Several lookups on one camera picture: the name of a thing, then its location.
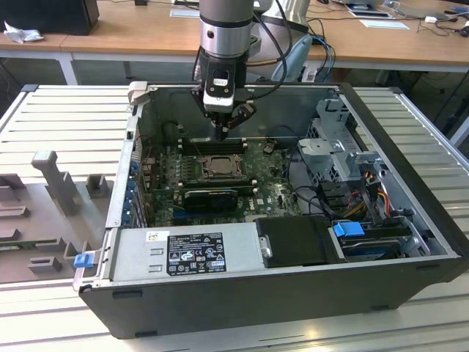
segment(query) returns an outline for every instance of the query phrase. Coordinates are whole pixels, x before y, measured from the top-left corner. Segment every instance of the white table leg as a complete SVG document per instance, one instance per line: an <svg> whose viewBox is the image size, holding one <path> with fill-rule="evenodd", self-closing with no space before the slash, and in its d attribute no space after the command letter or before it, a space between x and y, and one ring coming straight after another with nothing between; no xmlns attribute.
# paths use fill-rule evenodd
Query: white table leg
<svg viewBox="0 0 469 352"><path fill-rule="evenodd" d="M64 53L58 58L62 72L64 73L65 81L69 86L77 86L78 80L73 70L72 61L73 58L69 53Z"/></svg>
<svg viewBox="0 0 469 352"><path fill-rule="evenodd" d="M454 135L449 139L449 141L455 146L458 147L469 135L469 116L466 117L466 120L460 125Z"/></svg>

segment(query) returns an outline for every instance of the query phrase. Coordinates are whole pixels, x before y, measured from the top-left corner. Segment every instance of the blue latch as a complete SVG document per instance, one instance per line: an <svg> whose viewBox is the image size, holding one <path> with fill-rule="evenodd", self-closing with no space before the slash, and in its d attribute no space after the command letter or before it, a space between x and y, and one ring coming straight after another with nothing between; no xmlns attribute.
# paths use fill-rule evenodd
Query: blue latch
<svg viewBox="0 0 469 352"><path fill-rule="evenodd" d="M337 225L333 226L333 230L337 237L354 237L365 235L365 232L363 231L363 228L359 222L339 222Z"/></svg>
<svg viewBox="0 0 469 352"><path fill-rule="evenodd" d="M95 255L90 253L77 254L73 266L75 268L92 268L94 258Z"/></svg>

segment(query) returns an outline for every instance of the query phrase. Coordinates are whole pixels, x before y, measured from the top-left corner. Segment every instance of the electronic device on desk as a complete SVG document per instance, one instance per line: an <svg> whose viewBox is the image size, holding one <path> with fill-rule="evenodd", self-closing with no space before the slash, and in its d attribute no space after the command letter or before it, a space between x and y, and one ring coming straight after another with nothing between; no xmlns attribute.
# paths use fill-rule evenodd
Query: electronic device on desk
<svg viewBox="0 0 469 352"><path fill-rule="evenodd" d="M455 2L457 4L469 5L469 0L442 0L442 1L449 1L449 2Z"/></svg>
<svg viewBox="0 0 469 352"><path fill-rule="evenodd" d="M4 21L20 29L40 32L88 35L100 13L96 0L2 1L0 28Z"/></svg>
<svg viewBox="0 0 469 352"><path fill-rule="evenodd" d="M377 9L372 4L345 4L345 7L355 17L364 18L393 18L385 11Z"/></svg>

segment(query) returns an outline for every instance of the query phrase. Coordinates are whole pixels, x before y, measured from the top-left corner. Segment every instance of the black plastic cover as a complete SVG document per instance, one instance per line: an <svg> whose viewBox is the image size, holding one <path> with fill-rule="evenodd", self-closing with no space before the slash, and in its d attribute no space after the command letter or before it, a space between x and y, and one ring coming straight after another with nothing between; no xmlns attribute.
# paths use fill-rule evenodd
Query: black plastic cover
<svg viewBox="0 0 469 352"><path fill-rule="evenodd" d="M259 237L266 237L272 257L266 268L338 263L325 220L319 216L256 219Z"/></svg>

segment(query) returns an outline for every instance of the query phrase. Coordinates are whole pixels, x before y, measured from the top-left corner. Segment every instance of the paper on desk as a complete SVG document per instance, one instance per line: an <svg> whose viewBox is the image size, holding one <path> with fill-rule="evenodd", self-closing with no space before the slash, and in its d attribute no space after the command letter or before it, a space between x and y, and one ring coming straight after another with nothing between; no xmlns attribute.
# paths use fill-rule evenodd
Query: paper on desk
<svg viewBox="0 0 469 352"><path fill-rule="evenodd" d="M13 42L23 44L24 42L44 39L36 29L18 29L10 26L6 21L4 23L5 30L3 31L3 34Z"/></svg>
<svg viewBox="0 0 469 352"><path fill-rule="evenodd" d="M360 20L360 22L369 28L410 29L402 22L396 21Z"/></svg>

